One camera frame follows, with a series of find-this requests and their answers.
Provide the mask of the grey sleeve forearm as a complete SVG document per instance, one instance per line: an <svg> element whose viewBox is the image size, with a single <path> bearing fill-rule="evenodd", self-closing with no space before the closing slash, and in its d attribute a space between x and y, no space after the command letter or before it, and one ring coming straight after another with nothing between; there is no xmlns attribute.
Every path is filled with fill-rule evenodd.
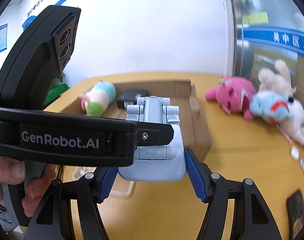
<svg viewBox="0 0 304 240"><path fill-rule="evenodd" d="M6 209L0 204L0 225L6 233L23 233L17 222L10 221Z"/></svg>

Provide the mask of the person's left hand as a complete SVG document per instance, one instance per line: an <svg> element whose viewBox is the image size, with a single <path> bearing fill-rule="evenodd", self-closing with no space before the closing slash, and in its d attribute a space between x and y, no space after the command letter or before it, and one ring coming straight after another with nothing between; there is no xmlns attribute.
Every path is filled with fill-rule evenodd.
<svg viewBox="0 0 304 240"><path fill-rule="evenodd" d="M1 184L18 185L25 179L25 164L9 157L0 156L0 205L4 205ZM21 204L25 215L32 217L51 181L56 179L55 166L46 166L42 177L30 180L26 185L26 196Z"/></svg>

